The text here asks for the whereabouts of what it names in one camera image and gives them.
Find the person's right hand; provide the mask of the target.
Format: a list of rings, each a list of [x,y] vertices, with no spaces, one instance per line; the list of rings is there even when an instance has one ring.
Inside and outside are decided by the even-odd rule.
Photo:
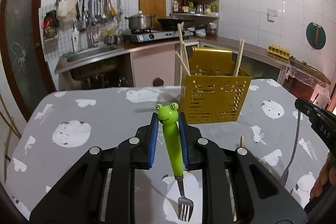
[[[310,201],[315,197],[319,197],[323,191],[323,186],[329,182],[332,186],[336,184],[336,167],[335,163],[332,163],[334,159],[331,152],[328,153],[325,164],[323,165],[317,180],[314,183],[313,188],[310,191]]]

